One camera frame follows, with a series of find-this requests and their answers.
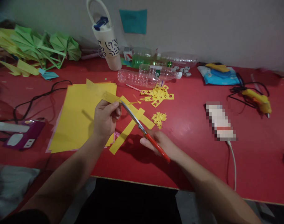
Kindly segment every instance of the plastic bottle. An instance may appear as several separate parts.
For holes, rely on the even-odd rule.
[[[143,47],[124,47],[123,56],[126,61],[131,61],[133,55],[141,56],[141,57],[151,57],[152,52],[149,48]]]
[[[193,54],[178,53],[178,52],[164,52],[161,53],[161,58],[171,61],[173,66],[179,67],[194,67],[198,62],[198,58]]]
[[[154,88],[157,83],[161,86],[164,85],[164,81],[155,79],[154,76],[147,74],[139,74],[130,70],[120,69],[117,74],[118,81],[129,85],[143,86],[147,88]]]
[[[166,66],[172,67],[172,62],[168,61],[165,58],[161,58],[161,54],[155,54],[152,57],[143,57],[139,55],[133,55],[133,68],[139,68],[141,64],[148,64],[148,65],[158,65],[158,66]]]
[[[139,74],[141,76],[154,77],[154,79],[159,79],[162,81],[167,81],[175,78],[180,79],[182,77],[182,72],[174,72],[169,67],[148,64],[140,65]]]

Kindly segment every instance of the red scissors handle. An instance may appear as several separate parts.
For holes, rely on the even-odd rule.
[[[145,137],[151,142],[151,144],[159,151],[159,153],[167,160],[168,163],[170,163],[170,158],[165,153],[165,151],[158,145],[158,143],[151,137],[150,134],[147,133]]]

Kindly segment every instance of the scissor blade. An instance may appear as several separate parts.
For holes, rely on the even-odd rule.
[[[136,124],[138,125],[138,127],[145,133],[147,134],[146,130],[144,129],[144,127],[141,125],[141,123],[139,122],[139,120],[135,117],[135,115],[132,113],[132,111],[128,108],[128,106],[122,101],[121,104],[123,105],[124,109],[128,112],[128,114],[130,115],[130,117],[136,122]]]

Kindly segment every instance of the plastic bottle cap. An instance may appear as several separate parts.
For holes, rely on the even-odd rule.
[[[180,79],[182,77],[182,72],[178,72],[176,78]]]

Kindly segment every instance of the water bottle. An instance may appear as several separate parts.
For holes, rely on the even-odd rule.
[[[130,70],[120,69],[117,74],[118,81],[129,85],[143,86],[146,88],[154,88],[157,83],[164,85],[164,81],[155,79],[154,76],[148,74],[139,74]]]
[[[97,22],[94,21],[90,13],[90,5],[92,2],[98,2],[104,9],[106,17],[102,16]],[[103,55],[107,61],[109,68],[113,71],[121,69],[121,60],[119,55],[119,47],[117,39],[114,35],[113,26],[109,12],[101,0],[87,0],[86,7],[88,15],[92,21],[92,30],[98,41],[98,45],[102,49]]]
[[[182,72],[174,72],[170,67],[141,64],[139,74],[142,76],[154,77],[154,79],[167,81],[171,79],[180,79]]]
[[[133,55],[138,55],[141,57],[151,57],[152,52],[151,49],[144,47],[124,47],[123,56],[126,61],[131,61]]]
[[[198,62],[198,58],[193,54],[178,53],[178,52],[164,52],[161,53],[161,58],[171,61],[173,66],[179,67],[194,67]]]
[[[168,61],[165,58],[162,58],[160,53],[155,54],[152,57],[145,57],[134,54],[132,62],[133,68],[139,68],[141,64],[172,67],[172,62]]]

